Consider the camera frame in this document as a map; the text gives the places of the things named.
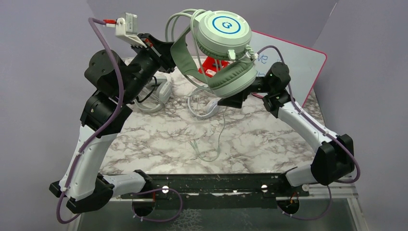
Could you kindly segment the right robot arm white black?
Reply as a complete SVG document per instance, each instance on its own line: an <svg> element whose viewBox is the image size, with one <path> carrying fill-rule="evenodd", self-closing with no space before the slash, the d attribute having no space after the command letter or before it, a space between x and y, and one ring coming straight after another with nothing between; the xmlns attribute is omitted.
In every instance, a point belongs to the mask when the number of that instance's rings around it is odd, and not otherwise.
<svg viewBox="0 0 408 231"><path fill-rule="evenodd" d="M341 182L341 177L359 171L354 158L354 144L347 135L338 135L312 118L292 96L291 77L285 63L276 62L264 77L257 77L243 91L218 102L220 106L241 108L251 93L265 93L263 104L274 117L292 127L315 151L310 165L296 167L280 174L278 191L285 196L296 191L297 186L319 183L329 185Z"/></svg>

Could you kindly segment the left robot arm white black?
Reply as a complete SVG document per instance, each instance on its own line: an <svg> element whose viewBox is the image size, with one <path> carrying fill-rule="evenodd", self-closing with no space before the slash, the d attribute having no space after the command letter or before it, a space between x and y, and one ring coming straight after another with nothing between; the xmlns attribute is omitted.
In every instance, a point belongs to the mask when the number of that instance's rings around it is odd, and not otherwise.
<svg viewBox="0 0 408 231"><path fill-rule="evenodd" d="M104 157L132 113L133 104L149 83L157 84L157 72L171 73L172 42L160 41L151 34L140 34L142 47L133 47L136 56L126 64L115 51L100 50L90 59L85 78L96 87L80 117L76 150L64 177L51 183L49 190L66 198L73 214L96 211L111 198L135 193L151 193L152 179L141 170L128 174L103 175Z"/></svg>

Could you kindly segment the green headphones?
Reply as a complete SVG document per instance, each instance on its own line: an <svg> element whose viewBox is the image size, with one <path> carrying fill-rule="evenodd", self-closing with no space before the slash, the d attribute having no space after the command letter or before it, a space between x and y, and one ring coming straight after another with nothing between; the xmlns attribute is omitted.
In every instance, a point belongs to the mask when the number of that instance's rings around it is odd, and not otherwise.
<svg viewBox="0 0 408 231"><path fill-rule="evenodd" d="M250 46L252 30L247 21L229 11L204 9L187 10L175 16L188 16L190 25L173 42L171 57L179 71L206 84L201 87L219 98L228 98L249 87L255 80L256 53ZM191 33L195 49L208 57L230 64L221 68L212 77L197 67L187 48L186 35Z"/></svg>

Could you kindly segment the white headphones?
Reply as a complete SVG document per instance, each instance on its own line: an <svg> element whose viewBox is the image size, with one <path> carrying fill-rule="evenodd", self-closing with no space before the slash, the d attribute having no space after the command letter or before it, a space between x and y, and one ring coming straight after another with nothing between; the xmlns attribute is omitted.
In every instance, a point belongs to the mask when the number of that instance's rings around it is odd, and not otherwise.
<svg viewBox="0 0 408 231"><path fill-rule="evenodd" d="M209 102L203 103L202 96L209 97ZM190 114L199 120L209 119L221 112L223 107L218 106L218 100L219 98L213 93L199 88L194 88L186 96L187 108Z"/></svg>

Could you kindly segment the grey headphones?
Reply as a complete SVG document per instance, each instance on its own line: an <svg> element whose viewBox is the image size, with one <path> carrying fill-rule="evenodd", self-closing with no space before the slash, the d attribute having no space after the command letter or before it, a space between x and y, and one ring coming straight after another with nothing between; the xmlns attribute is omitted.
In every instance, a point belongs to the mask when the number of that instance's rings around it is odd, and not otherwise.
<svg viewBox="0 0 408 231"><path fill-rule="evenodd" d="M139 101L136 99L135 105L144 113L156 113L165 108L165 104L172 94L172 83L165 76L153 77L141 92L146 95ZM154 101L155 106L152 106L152 104L144 105L143 103L146 100Z"/></svg>

